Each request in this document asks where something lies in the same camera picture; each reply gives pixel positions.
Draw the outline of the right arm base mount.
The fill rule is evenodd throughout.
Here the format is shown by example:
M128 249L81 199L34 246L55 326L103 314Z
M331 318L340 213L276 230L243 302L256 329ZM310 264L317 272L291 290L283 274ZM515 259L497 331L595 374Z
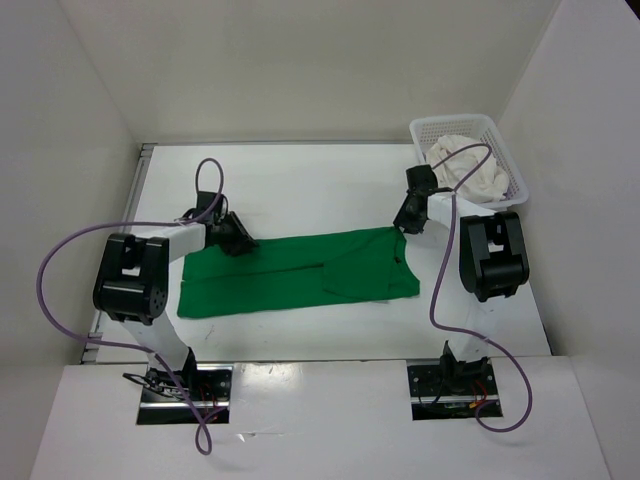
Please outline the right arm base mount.
M471 368L445 372L435 360L408 362L408 388L414 421L502 417L499 392L490 363L484 371Z

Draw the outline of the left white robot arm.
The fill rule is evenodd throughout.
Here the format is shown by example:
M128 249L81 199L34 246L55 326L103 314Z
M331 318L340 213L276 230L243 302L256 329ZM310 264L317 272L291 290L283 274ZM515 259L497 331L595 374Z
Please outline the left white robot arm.
M134 338L134 348L147 355L147 385L163 383L180 400L197 393L200 372L193 350L177 335L166 313L169 266L210 246L236 257L252 252L258 243L233 212L220 220L166 227L142 237L112 234L93 290L94 306L120 323Z

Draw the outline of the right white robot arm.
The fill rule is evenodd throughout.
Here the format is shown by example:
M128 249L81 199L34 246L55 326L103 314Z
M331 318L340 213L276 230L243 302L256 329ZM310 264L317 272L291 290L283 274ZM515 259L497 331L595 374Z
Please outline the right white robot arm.
M413 187L407 190L393 225L408 234L424 231L427 222L448 228L449 234L429 305L431 324L450 335L439 363L439 382L460 393L488 373L489 346L512 354L492 339L497 307L527 283L530 266L517 213L493 211L459 198L450 189ZM462 326L436 319L436 306L452 253L471 307Z

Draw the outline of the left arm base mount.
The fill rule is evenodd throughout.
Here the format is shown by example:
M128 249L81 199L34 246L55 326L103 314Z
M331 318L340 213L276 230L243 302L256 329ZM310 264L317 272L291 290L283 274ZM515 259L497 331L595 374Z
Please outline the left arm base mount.
M232 364L201 363L199 383L193 389L184 386L199 414L209 424L227 424L233 379ZM147 370L145 375L125 373L124 378L142 387L137 425L197 424L184 396L166 373Z

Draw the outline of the green t shirt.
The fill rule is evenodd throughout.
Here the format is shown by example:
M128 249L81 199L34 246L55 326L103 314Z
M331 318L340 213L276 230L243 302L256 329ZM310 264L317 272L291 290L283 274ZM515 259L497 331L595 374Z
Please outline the green t shirt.
M177 314L185 319L416 297L420 281L394 227L263 239L232 257L186 256Z

